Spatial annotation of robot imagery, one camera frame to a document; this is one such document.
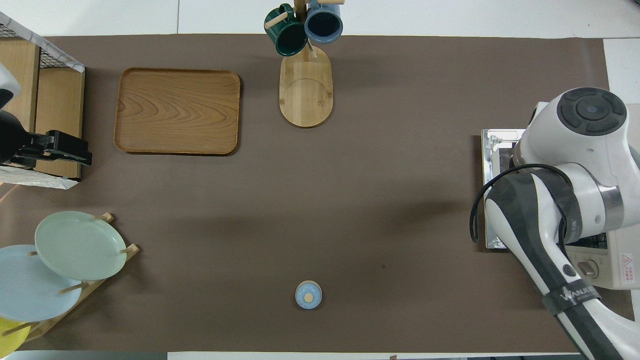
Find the light blue plate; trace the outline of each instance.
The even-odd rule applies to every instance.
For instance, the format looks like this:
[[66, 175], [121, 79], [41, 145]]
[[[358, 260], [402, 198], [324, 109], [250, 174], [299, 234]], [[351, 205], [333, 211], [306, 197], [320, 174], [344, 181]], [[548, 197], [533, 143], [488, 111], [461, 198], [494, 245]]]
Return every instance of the light blue plate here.
[[315, 281], [303, 281], [296, 289], [296, 302], [303, 309], [315, 309], [322, 301], [322, 289]]
[[53, 271], [80, 281], [117, 274], [127, 260], [118, 231], [90, 214], [63, 211], [51, 214], [36, 229], [36, 248]]
[[78, 282], [51, 271], [40, 257], [28, 255], [35, 250], [33, 245], [0, 249], [0, 317], [39, 322], [66, 313], [80, 297], [80, 289], [58, 293]]

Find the warning triangle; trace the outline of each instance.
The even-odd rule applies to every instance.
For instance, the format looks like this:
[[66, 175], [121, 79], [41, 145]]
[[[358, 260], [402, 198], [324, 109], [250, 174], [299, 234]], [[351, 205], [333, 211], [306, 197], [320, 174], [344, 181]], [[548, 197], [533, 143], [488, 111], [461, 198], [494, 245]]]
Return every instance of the warning triangle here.
[[622, 267], [629, 265], [630, 262], [631, 259], [628, 256], [622, 255]]

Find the black cable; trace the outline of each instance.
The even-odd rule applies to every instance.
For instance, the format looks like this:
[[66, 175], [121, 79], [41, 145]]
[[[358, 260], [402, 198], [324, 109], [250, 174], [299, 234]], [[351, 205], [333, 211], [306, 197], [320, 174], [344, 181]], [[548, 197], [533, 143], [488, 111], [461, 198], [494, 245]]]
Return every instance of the black cable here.
[[[493, 184], [496, 183], [496, 181], [500, 180], [502, 177], [504, 177], [505, 175], [508, 175], [512, 172], [516, 172], [525, 168], [545, 168], [547, 170], [551, 170], [555, 173], [557, 173], [558, 175], [560, 175], [564, 181], [566, 181], [567, 184], [569, 184], [569, 186], [573, 189], [573, 185], [571, 184], [571, 180], [569, 179], [569, 177], [560, 169], [558, 169], [557, 167], [553, 167], [551, 165], [547, 165], [547, 164], [525, 164], [525, 165], [520, 165], [517, 167], [513, 167], [510, 168], [508, 170], [505, 170], [503, 172], [501, 172], [500, 174], [498, 174], [496, 177], [494, 177], [493, 179], [489, 180], [486, 184], [484, 184], [484, 186], [480, 189], [480, 193], [478, 193], [478, 196], [476, 197], [476, 200], [474, 201], [474, 205], [471, 207], [471, 215], [469, 216], [469, 234], [471, 235], [471, 240], [473, 240], [474, 243], [478, 242], [478, 206], [480, 205], [480, 202], [482, 201], [482, 198], [484, 197], [484, 193], [486, 193], [487, 190], [489, 190], [490, 187], [493, 186]], [[562, 242], [562, 246], [561, 249], [564, 251], [564, 242]]]

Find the blue lid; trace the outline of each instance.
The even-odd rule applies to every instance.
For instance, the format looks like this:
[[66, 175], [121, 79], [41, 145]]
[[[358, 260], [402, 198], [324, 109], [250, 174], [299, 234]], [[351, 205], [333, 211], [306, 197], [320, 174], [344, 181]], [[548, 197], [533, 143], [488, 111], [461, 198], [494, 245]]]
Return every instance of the blue lid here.
[[322, 289], [315, 281], [303, 281], [296, 289], [296, 302], [303, 309], [314, 309], [322, 301]]

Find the brown table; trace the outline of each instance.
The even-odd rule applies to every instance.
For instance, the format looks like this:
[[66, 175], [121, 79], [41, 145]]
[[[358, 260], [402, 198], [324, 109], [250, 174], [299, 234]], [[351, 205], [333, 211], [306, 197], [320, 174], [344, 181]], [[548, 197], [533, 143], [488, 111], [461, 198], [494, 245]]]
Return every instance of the brown table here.
[[[322, 48], [335, 104], [299, 129], [278, 108], [266, 35], [60, 37], [83, 62], [94, 166], [71, 190], [16, 186], [2, 246], [62, 210], [110, 211], [141, 252], [21, 349], [574, 352], [507, 252], [468, 235], [483, 128], [525, 127], [538, 101], [607, 88], [601, 40], [342, 37]], [[130, 67], [242, 79], [237, 150], [132, 155], [113, 143]], [[324, 301], [297, 308], [317, 281]], [[627, 291], [604, 291], [627, 311]]]

